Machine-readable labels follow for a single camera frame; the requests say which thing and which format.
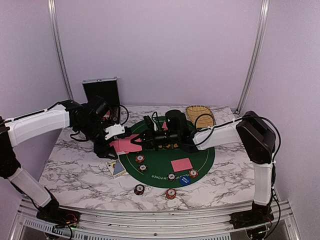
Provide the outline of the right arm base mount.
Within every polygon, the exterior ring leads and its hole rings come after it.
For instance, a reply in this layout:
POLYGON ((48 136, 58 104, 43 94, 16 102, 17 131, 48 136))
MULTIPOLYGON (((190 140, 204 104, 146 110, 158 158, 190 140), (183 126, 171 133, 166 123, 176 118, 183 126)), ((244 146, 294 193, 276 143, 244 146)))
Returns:
POLYGON ((233 225, 234 229, 240 229, 272 222, 274 219, 272 213, 264 214, 259 211, 247 210, 232 213, 230 215, 229 223, 233 225))

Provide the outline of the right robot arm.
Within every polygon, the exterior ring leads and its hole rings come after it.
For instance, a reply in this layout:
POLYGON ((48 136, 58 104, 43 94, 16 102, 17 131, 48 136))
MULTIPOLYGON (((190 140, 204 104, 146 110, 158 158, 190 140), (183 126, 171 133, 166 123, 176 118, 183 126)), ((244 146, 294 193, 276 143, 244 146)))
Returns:
POLYGON ((131 143, 144 150, 159 150, 168 145, 177 145, 178 149, 188 154, 209 153, 214 148, 232 150, 239 147, 246 152, 254 168, 253 207, 247 219, 258 224, 270 212, 275 182, 274 158, 280 144, 277 129, 270 129, 272 124, 267 118, 248 111, 243 117, 233 119, 221 125, 195 127, 189 129, 186 116, 179 110, 170 110, 165 114, 168 129, 160 129, 158 120, 144 117, 147 129, 135 136, 131 143))

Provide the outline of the red poker chip stack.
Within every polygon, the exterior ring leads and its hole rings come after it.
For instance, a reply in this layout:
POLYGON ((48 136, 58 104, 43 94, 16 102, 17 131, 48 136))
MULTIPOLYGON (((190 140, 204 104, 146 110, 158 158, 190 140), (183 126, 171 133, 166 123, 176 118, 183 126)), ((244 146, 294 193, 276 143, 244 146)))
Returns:
POLYGON ((166 191, 166 197, 167 197, 167 199, 173 200, 176 196, 177 196, 177 191, 176 191, 175 189, 169 188, 169 189, 166 191))

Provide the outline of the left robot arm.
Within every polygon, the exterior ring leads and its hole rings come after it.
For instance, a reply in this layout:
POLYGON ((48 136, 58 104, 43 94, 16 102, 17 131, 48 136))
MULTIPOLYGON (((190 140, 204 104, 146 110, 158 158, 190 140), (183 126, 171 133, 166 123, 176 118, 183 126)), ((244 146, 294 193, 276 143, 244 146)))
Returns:
POLYGON ((0 120, 0 177, 27 195, 53 223, 63 219, 58 200, 30 174, 18 160, 19 145, 73 129, 93 143, 97 156, 105 158, 112 138, 124 133, 123 125, 106 126, 103 117, 107 102, 95 96, 87 103, 64 100, 53 106, 22 116, 0 120))

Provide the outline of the dark poker chip stack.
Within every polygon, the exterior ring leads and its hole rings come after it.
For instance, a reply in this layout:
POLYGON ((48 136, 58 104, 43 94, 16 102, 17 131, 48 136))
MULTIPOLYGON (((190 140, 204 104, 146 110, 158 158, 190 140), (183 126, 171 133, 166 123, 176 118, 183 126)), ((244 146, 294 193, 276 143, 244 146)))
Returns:
POLYGON ((134 188, 134 193, 138 196, 142 195, 145 191, 145 187, 142 184, 137 184, 134 188))

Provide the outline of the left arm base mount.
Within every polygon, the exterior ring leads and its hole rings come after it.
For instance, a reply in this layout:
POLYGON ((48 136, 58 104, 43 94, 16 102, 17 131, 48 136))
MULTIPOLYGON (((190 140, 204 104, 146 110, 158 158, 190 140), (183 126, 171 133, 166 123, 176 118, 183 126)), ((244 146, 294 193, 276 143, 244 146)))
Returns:
POLYGON ((45 211, 38 211, 36 217, 40 220, 54 223, 58 228, 76 227, 79 223, 81 214, 78 211, 58 209, 57 212, 48 213, 45 211))

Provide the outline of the pink playing card deck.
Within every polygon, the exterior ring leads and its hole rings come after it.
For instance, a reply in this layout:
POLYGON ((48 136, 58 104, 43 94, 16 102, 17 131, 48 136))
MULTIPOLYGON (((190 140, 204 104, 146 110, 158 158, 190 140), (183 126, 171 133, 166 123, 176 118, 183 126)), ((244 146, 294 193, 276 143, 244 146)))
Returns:
POLYGON ((119 144, 119 141, 118 141, 118 140, 112 141, 112 142, 110 143, 110 146, 114 148, 115 152, 116 152, 118 155, 125 155, 125 154, 128 153, 128 152, 120 149, 120 144, 119 144))

